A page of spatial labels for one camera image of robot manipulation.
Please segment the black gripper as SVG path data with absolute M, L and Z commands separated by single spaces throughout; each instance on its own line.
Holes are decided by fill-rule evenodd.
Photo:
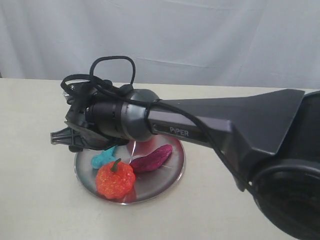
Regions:
M 52 145 L 67 145 L 71 152 L 107 150 L 124 146 L 129 140 L 121 124 L 124 102 L 119 100 L 130 93 L 130 87 L 114 87 L 109 100 L 90 104 L 87 99 L 77 99 L 65 116 L 66 128 L 50 133 Z

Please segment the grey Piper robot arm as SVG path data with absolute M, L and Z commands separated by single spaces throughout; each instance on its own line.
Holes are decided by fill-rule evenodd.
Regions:
M 320 237 L 320 93 L 282 89 L 247 97 L 161 100 L 126 85 L 67 91 L 66 128 L 52 144 L 104 150 L 154 135 L 212 148 L 259 210 L 299 240 Z

